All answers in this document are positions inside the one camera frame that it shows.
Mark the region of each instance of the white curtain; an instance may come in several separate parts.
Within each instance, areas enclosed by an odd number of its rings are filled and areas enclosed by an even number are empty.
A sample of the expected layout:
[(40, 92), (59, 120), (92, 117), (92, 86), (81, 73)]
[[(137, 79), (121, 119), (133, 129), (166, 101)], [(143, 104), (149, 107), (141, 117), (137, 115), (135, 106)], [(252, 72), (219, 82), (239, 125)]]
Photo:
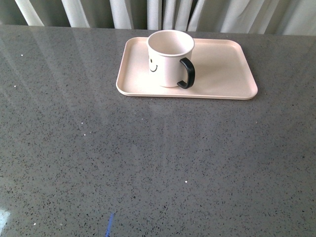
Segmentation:
[(316, 0), (0, 0), (0, 24), (316, 35)]

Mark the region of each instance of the quartz countertop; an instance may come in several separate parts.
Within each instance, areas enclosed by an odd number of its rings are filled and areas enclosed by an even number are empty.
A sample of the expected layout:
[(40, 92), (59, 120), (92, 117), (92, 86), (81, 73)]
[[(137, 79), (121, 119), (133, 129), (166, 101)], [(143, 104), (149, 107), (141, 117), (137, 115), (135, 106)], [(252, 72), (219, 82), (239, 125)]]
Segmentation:
[(239, 43), (251, 100), (128, 97), (153, 31), (0, 26), (1, 236), (316, 236), (316, 37)]

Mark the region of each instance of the mug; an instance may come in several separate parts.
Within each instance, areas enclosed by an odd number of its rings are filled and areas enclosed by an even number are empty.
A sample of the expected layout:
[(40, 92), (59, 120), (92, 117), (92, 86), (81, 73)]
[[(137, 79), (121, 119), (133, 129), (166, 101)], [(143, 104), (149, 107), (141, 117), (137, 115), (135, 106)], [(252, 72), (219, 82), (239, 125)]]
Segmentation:
[(194, 84), (195, 69), (190, 61), (194, 39), (176, 30), (157, 31), (147, 39), (149, 74), (164, 87), (188, 89)]

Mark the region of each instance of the beige tray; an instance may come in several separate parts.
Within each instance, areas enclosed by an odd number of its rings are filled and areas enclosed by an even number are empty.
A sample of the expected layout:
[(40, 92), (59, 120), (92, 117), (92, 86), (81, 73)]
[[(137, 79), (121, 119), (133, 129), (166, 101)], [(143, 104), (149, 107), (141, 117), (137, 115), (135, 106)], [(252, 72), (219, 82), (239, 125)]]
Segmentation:
[(258, 92), (241, 46), (223, 39), (194, 39), (191, 61), (196, 79), (191, 88), (155, 85), (148, 80), (146, 40), (126, 42), (117, 79), (117, 89), (124, 95), (247, 100)]

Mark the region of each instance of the black mug handle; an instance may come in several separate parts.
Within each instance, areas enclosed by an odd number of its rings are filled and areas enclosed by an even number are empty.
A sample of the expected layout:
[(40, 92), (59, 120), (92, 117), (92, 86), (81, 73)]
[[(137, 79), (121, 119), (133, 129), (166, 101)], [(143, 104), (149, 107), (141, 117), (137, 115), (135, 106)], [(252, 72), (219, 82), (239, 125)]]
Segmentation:
[(188, 73), (188, 82), (185, 83), (184, 81), (180, 81), (177, 83), (178, 86), (180, 86), (183, 89), (188, 89), (191, 86), (193, 86), (194, 79), (196, 77), (196, 71), (194, 69), (193, 64), (191, 61), (187, 58), (182, 58), (180, 59), (180, 63), (183, 64), (183, 66), (186, 68), (187, 73)]

